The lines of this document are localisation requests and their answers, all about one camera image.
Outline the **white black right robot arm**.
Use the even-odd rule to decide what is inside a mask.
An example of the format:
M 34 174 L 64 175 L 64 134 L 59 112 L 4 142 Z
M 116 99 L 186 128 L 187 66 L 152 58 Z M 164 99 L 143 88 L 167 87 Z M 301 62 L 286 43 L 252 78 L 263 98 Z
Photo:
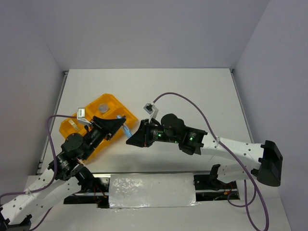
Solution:
M 209 183 L 220 188 L 225 183 L 256 178 L 271 187 L 281 185 L 283 156 L 273 141 L 245 143 L 216 137 L 204 130 L 188 127 L 174 114 L 167 114 L 158 122 L 144 119 L 138 130 L 126 141 L 128 145 L 150 147 L 154 142 L 178 145 L 188 154 L 218 156 L 236 161 L 235 165 L 214 164 Z

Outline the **blue highlighter pen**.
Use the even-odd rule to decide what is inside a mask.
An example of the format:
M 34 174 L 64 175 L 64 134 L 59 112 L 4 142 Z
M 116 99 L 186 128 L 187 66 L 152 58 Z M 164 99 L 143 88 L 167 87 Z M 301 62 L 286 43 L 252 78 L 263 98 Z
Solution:
M 123 123 L 122 125 L 122 130 L 124 135 L 129 139 L 132 136 L 131 130 L 127 126 L 126 122 Z

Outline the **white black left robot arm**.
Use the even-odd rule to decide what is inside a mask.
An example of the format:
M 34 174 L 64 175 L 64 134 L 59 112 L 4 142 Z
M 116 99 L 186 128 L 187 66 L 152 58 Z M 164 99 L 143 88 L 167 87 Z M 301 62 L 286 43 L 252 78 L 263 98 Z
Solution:
M 2 231 L 32 231 L 32 222 L 66 197 L 79 191 L 102 192 L 104 185 L 82 164 L 103 140 L 110 140 L 126 119 L 102 119 L 94 116 L 85 125 L 86 134 L 70 134 L 59 154 L 45 171 L 24 191 L 13 192 L 11 201 L 0 207 Z

